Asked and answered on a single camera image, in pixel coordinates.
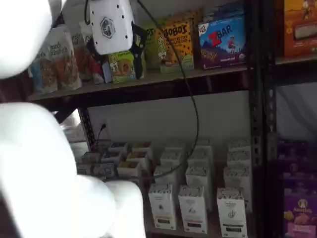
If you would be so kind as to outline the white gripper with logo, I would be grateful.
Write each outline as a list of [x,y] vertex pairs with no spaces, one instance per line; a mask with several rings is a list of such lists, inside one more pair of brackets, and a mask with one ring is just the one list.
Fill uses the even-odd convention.
[[130,1],[91,0],[89,10],[93,38],[88,40],[86,47],[90,64],[102,67],[102,55],[130,49],[135,77],[139,80],[143,74],[142,53],[147,32],[134,23]]

